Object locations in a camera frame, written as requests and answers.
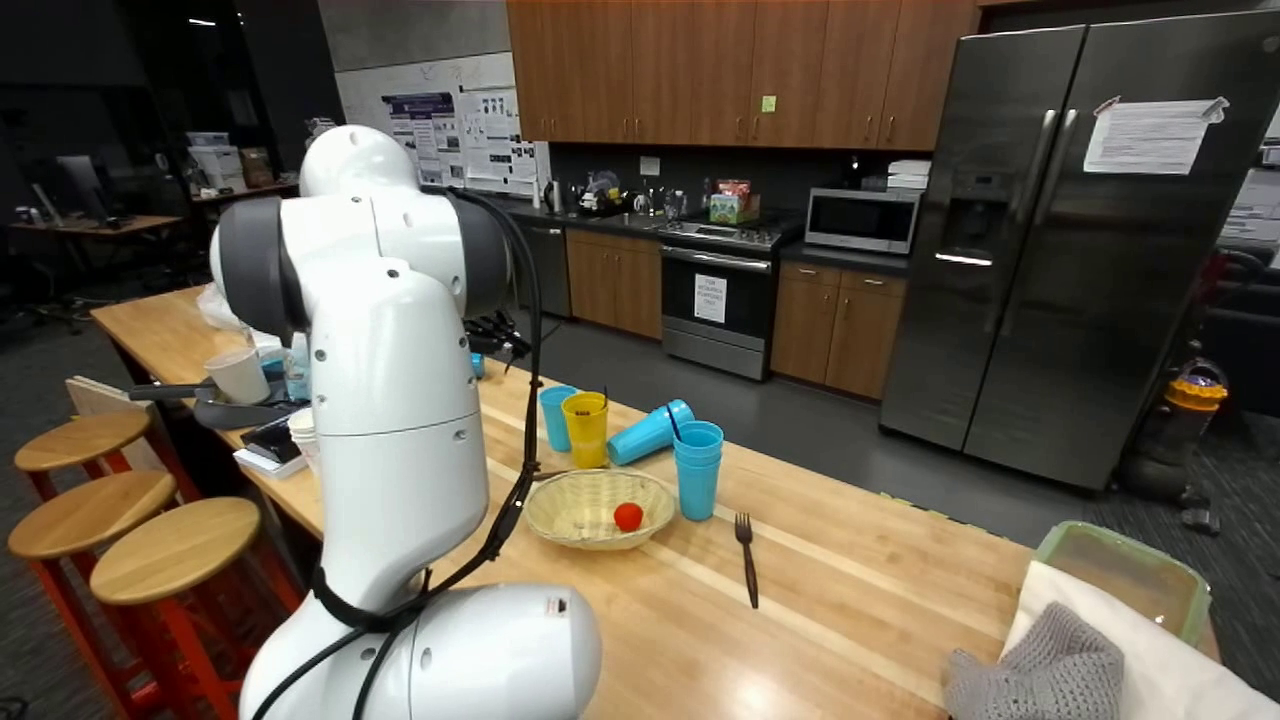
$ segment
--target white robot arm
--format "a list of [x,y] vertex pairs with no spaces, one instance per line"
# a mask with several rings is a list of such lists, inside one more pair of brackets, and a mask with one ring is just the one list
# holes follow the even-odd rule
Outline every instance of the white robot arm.
[[509,301],[495,218],[483,203],[418,194],[407,153],[351,124],[308,148],[301,198],[236,203],[218,218],[213,272],[232,310],[312,339],[323,468],[321,582],[250,658],[239,715],[577,715],[586,705],[599,641],[572,588],[424,582],[486,503],[464,316]]

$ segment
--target refrigerator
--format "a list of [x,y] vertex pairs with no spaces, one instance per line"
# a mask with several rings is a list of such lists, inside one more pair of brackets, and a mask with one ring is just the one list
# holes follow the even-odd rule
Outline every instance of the refrigerator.
[[965,35],[878,429],[1105,489],[1280,92],[1280,13]]

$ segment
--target whiteboard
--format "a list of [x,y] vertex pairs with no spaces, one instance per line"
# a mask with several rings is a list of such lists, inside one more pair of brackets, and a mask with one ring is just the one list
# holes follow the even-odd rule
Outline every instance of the whiteboard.
[[512,53],[334,71],[348,124],[394,136],[418,183],[529,194],[553,178],[546,145],[520,136]]

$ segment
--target cabinet door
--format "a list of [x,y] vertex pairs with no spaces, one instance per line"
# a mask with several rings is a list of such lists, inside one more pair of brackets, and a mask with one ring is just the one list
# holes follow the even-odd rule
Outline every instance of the cabinet door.
[[903,279],[846,272],[838,279],[838,307],[830,333],[826,384],[853,395],[878,400],[891,358],[894,320],[903,310]]
[[637,139],[631,17],[629,0],[509,0],[529,139]]
[[898,0],[826,0],[824,62],[810,76],[816,148],[876,148],[885,139],[885,76]]
[[637,235],[567,232],[572,316],[656,339],[659,243]]
[[826,380],[838,272],[784,258],[767,369],[810,384]]
[[637,114],[648,145],[742,145],[752,13],[742,0],[643,0],[631,3],[629,62]]
[[976,27],[972,0],[898,3],[894,43],[885,66],[878,148],[933,153],[946,98],[952,53]]
[[663,334],[663,247],[656,239],[622,243],[618,329],[659,339]]
[[826,84],[824,76],[830,0],[747,0],[747,9],[754,43],[739,111],[752,114],[752,145],[810,148],[826,92],[843,92],[843,81]]

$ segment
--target yellow plate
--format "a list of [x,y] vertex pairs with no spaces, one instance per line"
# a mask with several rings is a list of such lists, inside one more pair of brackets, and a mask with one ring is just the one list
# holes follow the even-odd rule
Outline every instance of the yellow plate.
[[[618,530],[613,512],[641,503],[643,519],[637,530]],[[618,468],[577,468],[543,478],[529,491],[525,523],[565,549],[622,552],[666,527],[676,517],[676,491],[653,476]]]

